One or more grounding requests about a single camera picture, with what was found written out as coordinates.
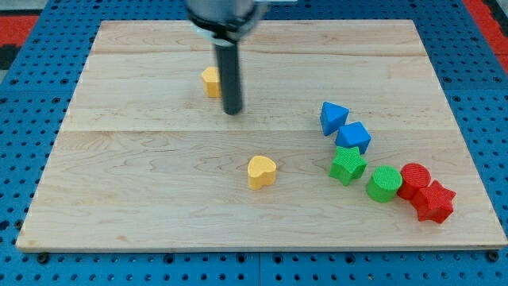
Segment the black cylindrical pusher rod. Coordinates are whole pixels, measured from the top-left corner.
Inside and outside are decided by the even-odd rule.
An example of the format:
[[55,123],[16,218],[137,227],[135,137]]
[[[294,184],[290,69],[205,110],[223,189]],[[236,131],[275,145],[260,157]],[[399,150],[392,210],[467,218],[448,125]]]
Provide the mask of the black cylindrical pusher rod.
[[228,115],[239,114],[243,109],[241,70],[238,46],[236,44],[214,46],[223,111]]

